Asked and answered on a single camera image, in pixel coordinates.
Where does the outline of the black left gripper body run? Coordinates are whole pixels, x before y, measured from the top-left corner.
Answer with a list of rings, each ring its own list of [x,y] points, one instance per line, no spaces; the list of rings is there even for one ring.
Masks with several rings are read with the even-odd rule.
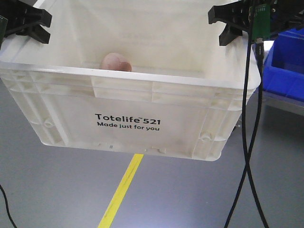
[[[0,0],[0,17],[7,20],[4,37],[26,29],[31,6],[20,0]]]

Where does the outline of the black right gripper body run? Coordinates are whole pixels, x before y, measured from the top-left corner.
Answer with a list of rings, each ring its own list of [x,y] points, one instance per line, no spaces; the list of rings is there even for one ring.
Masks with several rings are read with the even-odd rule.
[[[252,39],[255,7],[260,4],[270,6],[270,39],[279,33],[304,27],[304,2],[302,0],[250,0],[248,38]]]

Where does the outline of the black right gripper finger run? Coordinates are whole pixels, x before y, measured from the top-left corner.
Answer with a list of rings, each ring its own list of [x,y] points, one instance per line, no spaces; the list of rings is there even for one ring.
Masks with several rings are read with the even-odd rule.
[[[236,38],[243,36],[243,31],[248,32],[248,23],[245,24],[227,23],[224,27],[224,30],[219,35],[218,38],[219,45],[227,46]]]
[[[208,11],[209,24],[218,21],[226,24],[248,24],[251,1],[235,1],[225,5],[215,5]]]

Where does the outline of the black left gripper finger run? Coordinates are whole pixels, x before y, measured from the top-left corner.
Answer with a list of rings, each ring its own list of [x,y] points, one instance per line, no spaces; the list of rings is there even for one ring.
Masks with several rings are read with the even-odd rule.
[[[42,25],[50,27],[52,15],[45,9],[38,9],[22,1],[16,1],[17,24],[20,26]]]
[[[21,36],[29,36],[42,44],[48,44],[50,40],[50,33],[44,30],[42,26],[49,28],[50,23],[18,24],[16,34]]]

